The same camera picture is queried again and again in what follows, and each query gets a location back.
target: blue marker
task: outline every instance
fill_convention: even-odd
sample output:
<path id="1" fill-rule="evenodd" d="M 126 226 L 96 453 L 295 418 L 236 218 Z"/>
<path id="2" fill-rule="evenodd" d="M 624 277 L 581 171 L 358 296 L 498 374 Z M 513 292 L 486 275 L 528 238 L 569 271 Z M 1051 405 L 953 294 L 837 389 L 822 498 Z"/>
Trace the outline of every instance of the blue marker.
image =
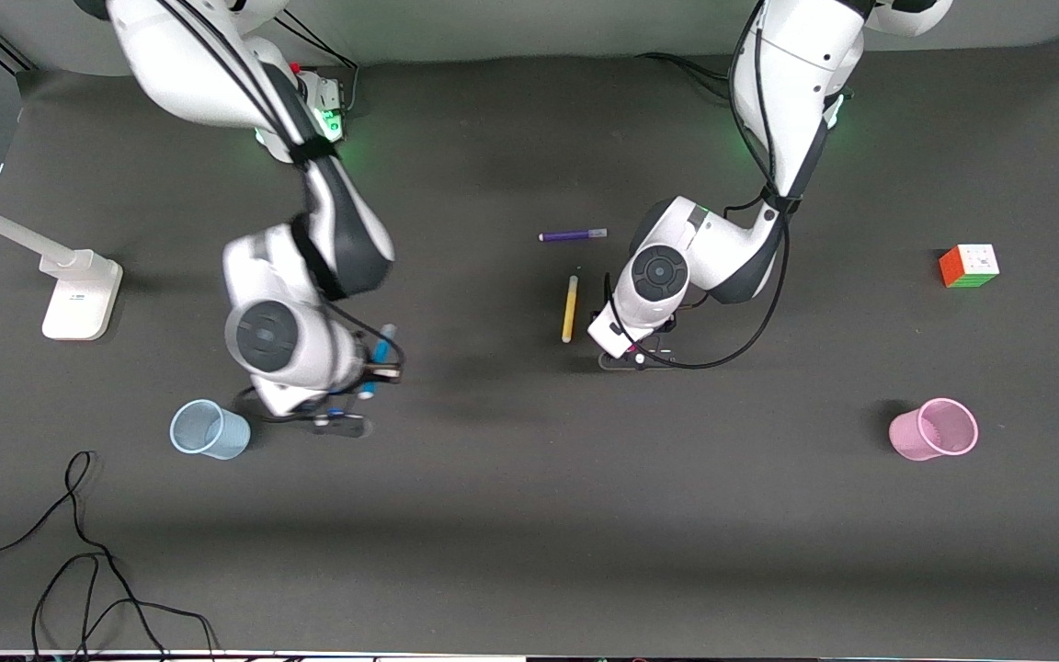
<path id="1" fill-rule="evenodd" d="M 394 333 L 399 328 L 394 324 L 383 324 L 382 328 L 379 329 L 379 334 L 382 334 L 383 338 L 394 338 Z M 391 343 L 385 340 L 379 340 L 379 343 L 374 345 L 374 356 L 371 357 L 372 363 L 382 363 L 387 360 L 387 354 L 391 352 Z M 362 384 L 362 390 L 358 392 L 358 399 L 369 400 L 374 397 L 374 384 L 375 381 L 367 381 Z"/>

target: pink cup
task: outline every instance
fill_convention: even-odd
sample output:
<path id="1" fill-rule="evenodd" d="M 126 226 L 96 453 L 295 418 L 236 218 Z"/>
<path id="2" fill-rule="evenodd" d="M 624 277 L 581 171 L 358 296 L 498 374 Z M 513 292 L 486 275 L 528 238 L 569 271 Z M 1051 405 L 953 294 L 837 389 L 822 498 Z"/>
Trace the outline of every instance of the pink cup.
<path id="1" fill-rule="evenodd" d="M 979 424 L 966 407 L 950 398 L 934 398 L 890 424 L 890 441 L 907 460 L 921 462 L 944 455 L 965 455 L 979 441 Z"/>

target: green led light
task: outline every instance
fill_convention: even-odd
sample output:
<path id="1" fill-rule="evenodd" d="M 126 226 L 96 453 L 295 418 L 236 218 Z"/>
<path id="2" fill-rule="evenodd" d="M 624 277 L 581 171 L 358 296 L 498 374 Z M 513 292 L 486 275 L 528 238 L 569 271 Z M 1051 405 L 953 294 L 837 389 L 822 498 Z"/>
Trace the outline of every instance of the green led light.
<path id="1" fill-rule="evenodd" d="M 312 109 L 312 117 L 317 118 L 321 125 L 321 131 L 331 143 L 341 140 L 341 113 L 339 110 Z"/>

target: blue cup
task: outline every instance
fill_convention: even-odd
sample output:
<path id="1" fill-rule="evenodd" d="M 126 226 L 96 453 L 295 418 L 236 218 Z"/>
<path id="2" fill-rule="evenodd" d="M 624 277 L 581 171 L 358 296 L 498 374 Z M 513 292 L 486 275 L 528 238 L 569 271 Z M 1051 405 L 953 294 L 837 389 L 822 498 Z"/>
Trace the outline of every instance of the blue cup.
<path id="1" fill-rule="evenodd" d="M 252 429 L 243 415 L 210 400 L 185 402 L 169 422 L 170 443 L 190 455 L 231 460 L 244 452 L 251 439 Z"/>

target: white panel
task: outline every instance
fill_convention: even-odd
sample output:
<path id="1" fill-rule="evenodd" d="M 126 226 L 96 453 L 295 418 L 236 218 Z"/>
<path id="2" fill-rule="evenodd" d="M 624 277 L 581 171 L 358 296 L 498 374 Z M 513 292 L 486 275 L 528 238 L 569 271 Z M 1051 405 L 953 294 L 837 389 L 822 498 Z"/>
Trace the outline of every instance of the white panel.
<path id="1" fill-rule="evenodd" d="M 735 47 L 750 0 L 293 0 L 291 11 L 335 49 L 364 64 L 511 55 L 722 54 Z M 123 74 L 108 25 L 72 0 L 0 0 L 0 33 L 46 68 Z M 277 24 L 286 58 L 330 64 Z M 1026 46 L 1059 38 L 1059 0 L 955 0 L 919 38 L 870 33 L 870 51 Z"/>

